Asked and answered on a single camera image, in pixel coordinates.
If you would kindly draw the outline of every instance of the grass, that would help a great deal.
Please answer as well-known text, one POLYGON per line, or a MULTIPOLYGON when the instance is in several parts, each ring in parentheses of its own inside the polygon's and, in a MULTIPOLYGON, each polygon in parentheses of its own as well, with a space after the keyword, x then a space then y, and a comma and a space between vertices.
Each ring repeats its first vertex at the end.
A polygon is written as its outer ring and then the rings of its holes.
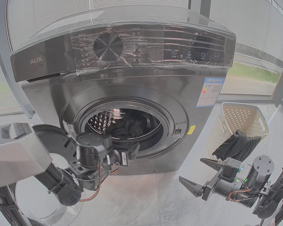
POLYGON ((228 71, 229 75, 238 75, 250 77, 258 80, 264 80, 271 83, 277 83, 280 77, 279 73, 269 71, 267 69, 234 62, 233 67, 228 71))
POLYGON ((7 93, 10 93, 11 90, 7 84, 6 81, 2 81, 0 82, 0 95, 4 95, 4 94, 7 94, 7 93))

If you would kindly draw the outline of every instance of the qr code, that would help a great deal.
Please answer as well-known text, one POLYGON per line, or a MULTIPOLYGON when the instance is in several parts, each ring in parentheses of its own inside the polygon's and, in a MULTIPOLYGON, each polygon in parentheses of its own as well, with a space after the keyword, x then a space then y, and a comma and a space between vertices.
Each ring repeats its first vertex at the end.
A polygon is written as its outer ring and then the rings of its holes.
POLYGON ((212 93, 219 93, 221 86, 222 85, 213 85, 211 92, 212 93))

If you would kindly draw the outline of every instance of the control knob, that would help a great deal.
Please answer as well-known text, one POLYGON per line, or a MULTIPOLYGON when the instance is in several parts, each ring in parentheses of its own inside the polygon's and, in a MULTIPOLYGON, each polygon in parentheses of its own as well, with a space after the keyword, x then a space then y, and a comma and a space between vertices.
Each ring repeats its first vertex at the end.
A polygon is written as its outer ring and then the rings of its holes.
POLYGON ((93 50, 99 59, 114 61, 123 52, 123 41, 116 33, 104 33, 95 40, 93 50))

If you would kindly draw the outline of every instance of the beige laundry basket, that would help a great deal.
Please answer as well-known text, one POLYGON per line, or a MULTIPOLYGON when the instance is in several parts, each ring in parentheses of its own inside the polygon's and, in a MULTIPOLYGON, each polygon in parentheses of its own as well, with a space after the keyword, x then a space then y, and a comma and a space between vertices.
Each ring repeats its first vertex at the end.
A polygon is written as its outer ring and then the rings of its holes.
POLYGON ((212 153, 237 129, 248 137, 261 136, 261 141, 269 134, 266 119, 257 106, 224 102, 207 138, 207 147, 211 159, 215 159, 212 153))

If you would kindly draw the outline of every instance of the play pause button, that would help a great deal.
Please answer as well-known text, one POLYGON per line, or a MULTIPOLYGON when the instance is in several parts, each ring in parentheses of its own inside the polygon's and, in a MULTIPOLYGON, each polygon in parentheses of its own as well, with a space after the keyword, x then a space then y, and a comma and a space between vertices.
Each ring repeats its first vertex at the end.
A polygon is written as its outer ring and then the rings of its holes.
POLYGON ((215 60, 219 60, 219 59, 220 59, 220 54, 219 54, 219 53, 215 53, 215 54, 213 55, 213 58, 214 58, 215 60))

